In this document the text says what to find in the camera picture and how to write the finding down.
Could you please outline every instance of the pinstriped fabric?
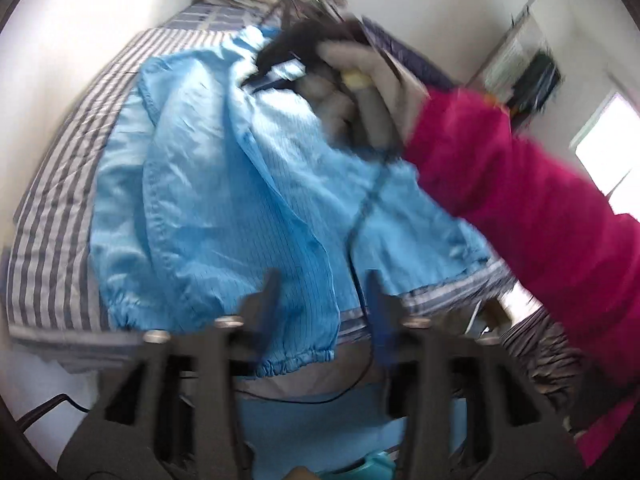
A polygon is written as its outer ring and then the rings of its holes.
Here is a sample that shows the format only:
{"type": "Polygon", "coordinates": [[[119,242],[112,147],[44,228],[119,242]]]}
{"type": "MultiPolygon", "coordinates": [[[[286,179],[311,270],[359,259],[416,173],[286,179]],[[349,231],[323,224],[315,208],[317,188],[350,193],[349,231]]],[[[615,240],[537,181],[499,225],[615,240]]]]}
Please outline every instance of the pinstriped fabric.
{"type": "Polygon", "coordinates": [[[219,44],[228,35],[149,29],[94,80],[61,127],[16,212],[6,284],[10,324],[64,331],[111,329],[88,261],[100,153],[146,59],[219,44]]]}

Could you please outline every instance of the glove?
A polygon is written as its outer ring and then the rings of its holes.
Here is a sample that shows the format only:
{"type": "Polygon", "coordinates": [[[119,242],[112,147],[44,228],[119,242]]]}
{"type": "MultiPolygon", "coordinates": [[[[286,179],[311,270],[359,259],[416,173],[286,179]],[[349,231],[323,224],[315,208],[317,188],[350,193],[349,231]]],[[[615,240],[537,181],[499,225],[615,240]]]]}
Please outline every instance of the glove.
{"type": "MultiPolygon", "coordinates": [[[[368,76],[369,84],[373,85],[388,109],[392,121],[398,131],[396,138],[391,133],[383,135],[388,139],[371,138],[371,133],[364,131],[364,144],[380,148],[398,142],[406,145],[413,132],[424,103],[428,98],[426,88],[407,69],[393,58],[389,58],[396,70],[393,70],[387,60],[371,47],[348,41],[327,41],[318,47],[320,57],[332,68],[339,70],[346,80],[354,71],[368,76]]],[[[302,95],[311,105],[314,113],[322,121],[327,141],[332,146],[353,146],[351,123],[359,113],[357,104],[338,89],[339,82],[335,81],[335,73],[331,70],[319,70],[308,74],[298,81],[296,92],[302,95]]]]}

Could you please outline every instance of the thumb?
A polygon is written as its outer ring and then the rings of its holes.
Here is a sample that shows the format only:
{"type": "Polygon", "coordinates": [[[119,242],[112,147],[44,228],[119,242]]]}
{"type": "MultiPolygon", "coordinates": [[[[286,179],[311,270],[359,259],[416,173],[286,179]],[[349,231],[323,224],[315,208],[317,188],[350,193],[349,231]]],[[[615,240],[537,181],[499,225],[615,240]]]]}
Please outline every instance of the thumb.
{"type": "Polygon", "coordinates": [[[370,46],[354,41],[325,41],[318,45],[318,56],[338,70],[358,69],[371,75],[382,58],[370,46]]]}

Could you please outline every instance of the person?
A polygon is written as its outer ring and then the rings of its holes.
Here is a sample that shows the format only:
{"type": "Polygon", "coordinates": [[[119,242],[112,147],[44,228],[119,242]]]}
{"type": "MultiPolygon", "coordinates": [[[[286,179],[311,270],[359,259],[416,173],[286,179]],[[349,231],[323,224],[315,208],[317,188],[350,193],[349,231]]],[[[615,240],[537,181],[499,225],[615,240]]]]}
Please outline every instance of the person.
{"type": "MultiPolygon", "coordinates": [[[[419,185],[486,237],[562,324],[571,345],[613,383],[637,383],[640,224],[614,215],[589,179],[530,140],[512,136],[507,112],[484,96],[427,89],[398,63],[392,70],[389,59],[360,44],[327,42],[318,50],[335,69],[370,77],[396,123],[402,157],[417,168],[419,185]]],[[[308,75],[299,90],[329,142],[343,143],[355,104],[319,74],[308,75]]],[[[388,142],[391,147],[394,140],[388,142]]],[[[640,388],[630,391],[577,440],[587,466],[596,465],[638,413],[640,388]]]]}

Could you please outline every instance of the garment sleeve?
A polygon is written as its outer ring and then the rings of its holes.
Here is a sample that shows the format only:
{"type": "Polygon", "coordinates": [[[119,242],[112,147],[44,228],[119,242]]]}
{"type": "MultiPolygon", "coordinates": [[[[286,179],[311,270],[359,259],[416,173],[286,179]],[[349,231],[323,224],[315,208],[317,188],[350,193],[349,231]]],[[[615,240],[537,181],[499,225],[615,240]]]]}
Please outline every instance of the garment sleeve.
{"type": "Polygon", "coordinates": [[[404,158],[447,212],[474,225],[620,383],[640,375],[640,224],[482,96],[430,91],[404,158]]]}

